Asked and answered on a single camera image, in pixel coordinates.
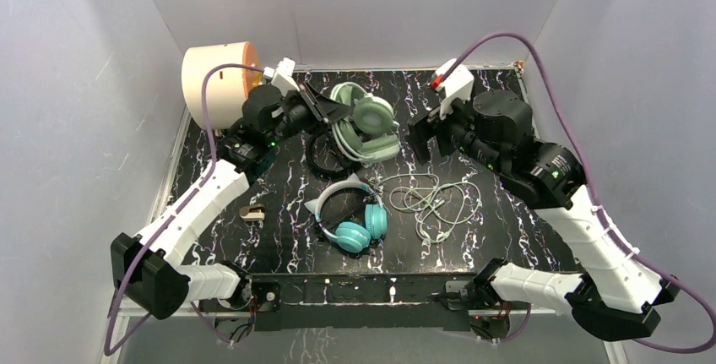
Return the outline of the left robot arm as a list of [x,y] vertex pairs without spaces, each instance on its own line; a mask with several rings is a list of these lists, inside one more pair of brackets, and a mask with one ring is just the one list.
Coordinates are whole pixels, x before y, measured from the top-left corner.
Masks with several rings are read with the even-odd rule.
[[252,89],[241,118],[215,145],[216,158],[199,179],[137,234],[121,233],[112,241],[117,295],[127,296],[159,320],[186,302],[219,299],[232,310],[247,307],[252,287],[245,271],[228,263],[185,265],[188,249],[269,169],[278,144],[327,128],[350,112],[350,106],[304,84],[286,93],[273,85]]

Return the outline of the green headphones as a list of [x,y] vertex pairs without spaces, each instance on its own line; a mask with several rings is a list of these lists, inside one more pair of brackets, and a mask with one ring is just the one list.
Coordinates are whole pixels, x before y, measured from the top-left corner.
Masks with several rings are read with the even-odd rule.
[[370,165],[398,154],[400,140],[392,131],[399,124],[390,103],[352,82],[335,85],[329,98],[350,108],[350,114],[331,127],[334,140],[347,159]]

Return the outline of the teal cat-ear headphones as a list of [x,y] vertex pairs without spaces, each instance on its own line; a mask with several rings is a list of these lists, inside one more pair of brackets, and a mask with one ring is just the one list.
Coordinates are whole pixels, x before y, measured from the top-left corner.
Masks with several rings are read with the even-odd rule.
[[[344,190],[357,190],[363,198],[343,211],[326,216],[323,207]],[[388,211],[378,193],[356,174],[326,187],[318,198],[308,201],[306,209],[314,216],[324,237],[347,253],[360,253],[388,233]]]

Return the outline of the black headphones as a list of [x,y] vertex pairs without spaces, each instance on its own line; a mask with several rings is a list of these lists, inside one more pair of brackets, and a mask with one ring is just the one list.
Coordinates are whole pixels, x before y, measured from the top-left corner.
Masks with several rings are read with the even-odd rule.
[[325,180],[343,180],[362,168],[360,162],[349,160],[340,152],[326,130],[309,137],[305,155],[309,171]]

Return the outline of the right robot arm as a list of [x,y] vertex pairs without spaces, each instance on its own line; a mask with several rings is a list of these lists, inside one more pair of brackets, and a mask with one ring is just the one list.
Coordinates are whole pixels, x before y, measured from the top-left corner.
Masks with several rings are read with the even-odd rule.
[[524,269],[492,259],[462,291],[479,307],[527,302],[571,316],[604,341],[647,338],[659,324],[657,306],[674,301],[678,289],[623,251],[624,239],[592,204],[583,166],[566,147],[537,139],[532,109],[513,92],[490,90],[457,99],[441,117],[432,110],[409,124],[408,142],[420,163],[459,151],[485,166],[503,188],[545,220],[569,246],[582,273]]

